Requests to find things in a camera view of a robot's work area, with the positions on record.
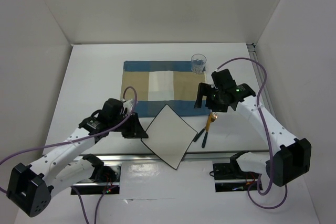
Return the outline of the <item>square white black-rimmed plate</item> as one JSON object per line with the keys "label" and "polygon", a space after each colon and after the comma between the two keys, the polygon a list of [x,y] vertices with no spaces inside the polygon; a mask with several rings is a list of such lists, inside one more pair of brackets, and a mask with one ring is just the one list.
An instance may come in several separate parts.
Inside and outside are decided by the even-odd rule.
{"label": "square white black-rimmed plate", "polygon": [[197,131],[165,105],[146,129],[141,142],[169,167],[177,170]]}

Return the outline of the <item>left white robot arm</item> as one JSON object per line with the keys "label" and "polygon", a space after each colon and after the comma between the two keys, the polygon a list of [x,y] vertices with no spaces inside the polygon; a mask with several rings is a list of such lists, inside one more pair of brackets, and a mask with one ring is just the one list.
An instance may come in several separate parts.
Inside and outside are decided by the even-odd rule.
{"label": "left white robot arm", "polygon": [[108,99],[79,123],[62,143],[40,159],[24,165],[19,163],[11,172],[6,196],[30,217],[40,214],[51,199],[64,189],[85,179],[105,182],[115,178],[112,169],[93,154],[74,159],[96,145],[110,132],[124,138],[148,138],[134,107],[137,101]]}

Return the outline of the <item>blue beige white placemat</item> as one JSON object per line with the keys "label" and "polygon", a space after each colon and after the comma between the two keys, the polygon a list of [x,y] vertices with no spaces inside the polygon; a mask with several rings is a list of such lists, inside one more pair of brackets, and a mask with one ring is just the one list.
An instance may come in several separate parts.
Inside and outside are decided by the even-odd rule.
{"label": "blue beige white placemat", "polygon": [[179,116],[204,116],[210,113],[204,99],[200,109],[194,108],[201,82],[207,82],[206,71],[194,73],[190,61],[125,61],[121,98],[133,98],[133,91],[125,89],[135,88],[140,118],[155,117],[165,105]]}

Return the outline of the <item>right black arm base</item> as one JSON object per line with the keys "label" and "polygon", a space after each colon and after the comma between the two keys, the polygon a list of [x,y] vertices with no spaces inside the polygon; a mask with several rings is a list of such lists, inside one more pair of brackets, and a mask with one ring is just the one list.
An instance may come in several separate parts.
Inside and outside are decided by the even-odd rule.
{"label": "right black arm base", "polygon": [[247,191],[249,186],[250,190],[257,190],[259,174],[241,172],[229,163],[214,163],[209,175],[214,178],[217,193]]}

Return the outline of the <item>gold knife green handle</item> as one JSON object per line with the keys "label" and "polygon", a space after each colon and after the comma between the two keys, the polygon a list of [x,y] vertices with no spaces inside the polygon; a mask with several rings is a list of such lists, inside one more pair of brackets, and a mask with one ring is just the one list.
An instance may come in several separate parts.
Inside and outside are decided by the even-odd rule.
{"label": "gold knife green handle", "polygon": [[195,135],[195,137],[193,138],[193,142],[196,142],[199,137],[203,134],[203,132],[205,131],[206,129],[206,126],[208,125],[208,123],[211,121],[211,118],[212,118],[212,112],[209,114],[208,118],[207,118],[207,121],[206,121],[206,124],[205,126]]}

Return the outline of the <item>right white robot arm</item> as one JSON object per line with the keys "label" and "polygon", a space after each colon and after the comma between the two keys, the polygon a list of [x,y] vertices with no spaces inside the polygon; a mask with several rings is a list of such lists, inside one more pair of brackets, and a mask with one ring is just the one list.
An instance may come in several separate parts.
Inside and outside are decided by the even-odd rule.
{"label": "right white robot arm", "polygon": [[311,143],[298,139],[286,130],[260,103],[256,92],[247,84],[237,85],[229,70],[212,73],[213,84],[199,83],[195,108],[203,105],[212,112],[232,108],[244,117],[269,147],[263,156],[242,151],[230,158],[229,172],[235,178],[246,172],[267,174],[270,181],[282,187],[310,169]]}

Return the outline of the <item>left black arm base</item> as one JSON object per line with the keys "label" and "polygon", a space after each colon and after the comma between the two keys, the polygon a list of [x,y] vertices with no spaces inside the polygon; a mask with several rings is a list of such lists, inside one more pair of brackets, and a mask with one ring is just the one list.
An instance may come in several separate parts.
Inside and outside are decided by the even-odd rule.
{"label": "left black arm base", "polygon": [[118,195],[120,193],[121,165],[112,164],[105,166],[99,178],[84,179],[76,184],[74,188],[80,195]]}

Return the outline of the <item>clear drinking glass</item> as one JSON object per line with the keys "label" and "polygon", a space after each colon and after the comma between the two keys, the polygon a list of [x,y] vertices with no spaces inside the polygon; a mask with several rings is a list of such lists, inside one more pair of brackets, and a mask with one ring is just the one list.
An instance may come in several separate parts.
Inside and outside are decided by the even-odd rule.
{"label": "clear drinking glass", "polygon": [[207,58],[203,54],[194,54],[191,57],[191,70],[195,74],[202,74],[206,66]]}

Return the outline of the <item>gold fork green handle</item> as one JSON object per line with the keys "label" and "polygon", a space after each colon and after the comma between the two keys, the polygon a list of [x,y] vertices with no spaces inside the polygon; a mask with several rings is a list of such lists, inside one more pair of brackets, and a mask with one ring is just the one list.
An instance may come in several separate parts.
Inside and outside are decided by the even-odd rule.
{"label": "gold fork green handle", "polygon": [[207,142],[207,137],[208,137],[208,131],[210,124],[213,123],[216,119],[218,118],[218,113],[217,112],[211,112],[210,115],[208,116],[207,123],[205,126],[205,135],[202,141],[202,148],[205,148],[206,142]]}

